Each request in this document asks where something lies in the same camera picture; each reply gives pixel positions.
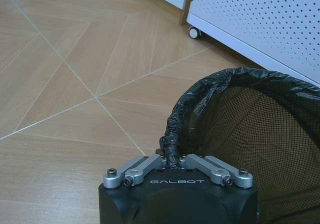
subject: black mesh trash bin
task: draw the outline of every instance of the black mesh trash bin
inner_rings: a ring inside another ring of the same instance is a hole
[[[160,147],[246,167],[260,223],[320,223],[320,89],[278,72],[236,68],[196,82],[175,105]]]

